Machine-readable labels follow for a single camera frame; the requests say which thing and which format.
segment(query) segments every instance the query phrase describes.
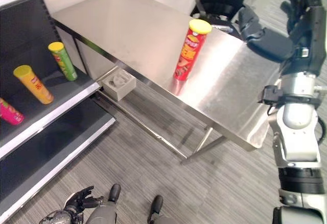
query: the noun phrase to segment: pringles can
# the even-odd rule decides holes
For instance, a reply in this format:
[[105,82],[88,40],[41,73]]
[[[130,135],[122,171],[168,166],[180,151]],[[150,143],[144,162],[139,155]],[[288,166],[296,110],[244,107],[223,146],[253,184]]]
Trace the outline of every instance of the pringles can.
[[182,51],[175,69],[174,77],[186,80],[204,44],[206,35],[211,32],[211,25],[201,19],[192,19],[186,35]]
[[39,78],[34,74],[29,65],[22,65],[15,68],[14,75],[43,104],[49,104],[53,101],[53,95],[45,88],[41,80],[39,80]]
[[0,118],[16,126],[24,120],[24,116],[0,97]]
[[66,78],[69,81],[77,79],[77,73],[63,43],[53,42],[48,45],[48,49],[51,51]]

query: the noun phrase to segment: black chair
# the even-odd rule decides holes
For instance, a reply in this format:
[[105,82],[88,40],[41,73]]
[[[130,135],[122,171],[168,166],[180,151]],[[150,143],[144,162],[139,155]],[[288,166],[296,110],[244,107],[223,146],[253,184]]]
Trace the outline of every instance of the black chair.
[[232,25],[231,20],[243,7],[243,0],[195,0],[196,6],[191,16],[200,13],[200,19],[212,25],[228,26],[232,29],[231,35],[241,39],[237,29]]

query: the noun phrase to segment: green chip can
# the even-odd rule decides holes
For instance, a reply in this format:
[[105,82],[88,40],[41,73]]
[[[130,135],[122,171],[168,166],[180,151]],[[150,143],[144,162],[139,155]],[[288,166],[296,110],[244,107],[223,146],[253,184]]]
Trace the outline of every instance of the green chip can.
[[61,71],[66,76],[66,78],[69,81],[77,79],[77,73],[63,43],[53,42],[48,45],[48,49],[56,59]]

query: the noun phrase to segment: yellow lid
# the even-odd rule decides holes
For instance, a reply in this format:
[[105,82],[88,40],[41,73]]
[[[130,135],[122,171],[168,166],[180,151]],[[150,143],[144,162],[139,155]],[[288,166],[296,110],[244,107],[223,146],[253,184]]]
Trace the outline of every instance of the yellow lid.
[[14,69],[14,75],[17,78],[24,77],[25,75],[29,74],[32,72],[32,68],[29,65],[22,65],[18,66]]
[[190,29],[198,34],[210,33],[213,29],[210,23],[201,19],[192,19],[189,23]]
[[63,49],[63,43],[61,42],[52,42],[51,44],[48,45],[48,49],[51,52],[59,52]]

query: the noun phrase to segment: gray carpet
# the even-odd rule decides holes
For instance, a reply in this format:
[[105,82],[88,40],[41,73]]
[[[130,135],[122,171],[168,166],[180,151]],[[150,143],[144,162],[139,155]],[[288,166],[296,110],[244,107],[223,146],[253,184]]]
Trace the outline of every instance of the gray carpet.
[[[286,18],[272,0],[260,16],[264,25],[285,31]],[[319,85],[327,85],[327,63]],[[185,153],[196,147],[205,125],[138,83],[121,102],[152,129]],[[108,194],[120,183],[118,223],[146,223],[153,197],[164,197],[162,213],[178,223],[271,223],[279,206],[279,181],[271,148],[271,131],[263,147],[246,152],[232,142],[215,148],[189,165],[140,129],[115,107],[117,123],[47,184],[8,223],[29,224],[62,207],[72,192],[95,185],[94,195]],[[327,101],[318,110],[327,121]],[[219,136],[214,132],[210,140]],[[327,143],[320,147],[327,182]],[[85,217],[91,213],[85,211]]]

